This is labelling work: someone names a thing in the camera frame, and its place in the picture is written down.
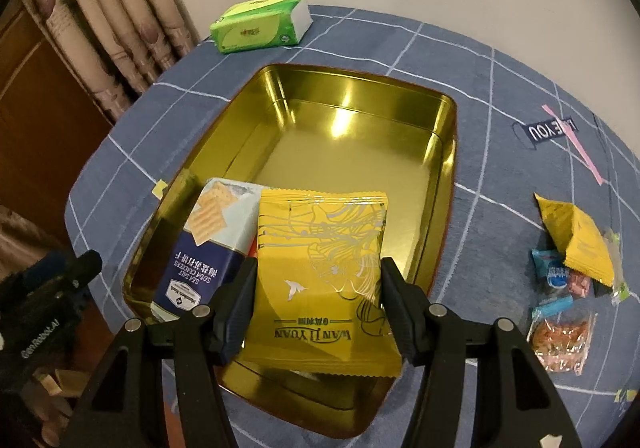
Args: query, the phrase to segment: candy wrapper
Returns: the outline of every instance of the candy wrapper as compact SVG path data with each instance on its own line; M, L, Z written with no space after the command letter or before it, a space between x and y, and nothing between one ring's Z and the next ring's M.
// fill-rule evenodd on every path
M207 182L156 289L151 303L156 318L177 319L233 279L255 240L263 188L219 178Z
M380 307L380 192L262 192L254 314L240 360L264 367L398 376Z
M587 298L591 290L591 278L571 270L569 274L569 292L578 298Z
M578 376L589 354L596 315L582 320L534 320L527 337L547 372L574 371Z
M564 253L564 265L611 287L613 265L593 219L574 204L534 195L542 221L558 251Z
M558 250L531 250L542 297L533 310L536 318L546 318L569 309L574 298L569 294L570 269L562 265L564 254Z
M625 282L622 273L622 258L620 257L620 236L613 232L611 228L604 233L604 243L609 250L611 263L613 264L613 288L611 291L611 304L617 306L620 302L631 296L629 286Z

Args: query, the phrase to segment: beige curtain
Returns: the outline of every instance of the beige curtain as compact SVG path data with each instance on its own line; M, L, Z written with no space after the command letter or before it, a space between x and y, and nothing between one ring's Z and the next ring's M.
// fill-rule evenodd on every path
M174 0L22 1L113 121L193 48Z

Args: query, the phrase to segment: round table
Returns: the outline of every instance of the round table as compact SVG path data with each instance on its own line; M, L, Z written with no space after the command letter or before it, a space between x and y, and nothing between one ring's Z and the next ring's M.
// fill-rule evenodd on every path
M274 62L388 75L444 92L458 104L456 189L432 301L465 319L507 316L527 331L538 301L530 250L552 247L533 192L574 202L599 228L621 232L626 280L631 290L640 287L640 248L633 246L640 241L638 161L600 118L551 80L461 34L376 12L310 9L314 22L294 47L224 56L211 41L201 42L140 97L85 165L69 195L66 227L77 254L92 248L102 255L104 269L90 288L112 331L133 316L122 298L122 277L158 206L151 190L172 179L236 92ZM523 138L521 124L550 118L542 105L572 118L605 178L601 186L567 138L536 145ZM598 313L583 374L552 379L589 448L613 430L640 384L640 299L633 294L613 307L608 296L591 295L580 304ZM475 376L469 361L461 447L470 442ZM171 364L164 364L163 377L175 411ZM421 368L405 365L372 425L353 440L302 430L227 393L225 403L241 447L391 448L401 443L421 377Z

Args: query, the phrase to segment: green tissue pack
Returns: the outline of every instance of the green tissue pack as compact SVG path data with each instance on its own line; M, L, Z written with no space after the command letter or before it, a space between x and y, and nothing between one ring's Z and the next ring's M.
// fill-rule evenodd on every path
M311 25L306 0L249 0L227 9L210 26L221 53L295 45Z

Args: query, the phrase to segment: wooden door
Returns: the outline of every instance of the wooden door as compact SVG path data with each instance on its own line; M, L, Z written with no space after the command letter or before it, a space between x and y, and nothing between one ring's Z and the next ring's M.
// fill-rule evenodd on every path
M3 17L0 205L69 244L66 198L111 124L22 6Z

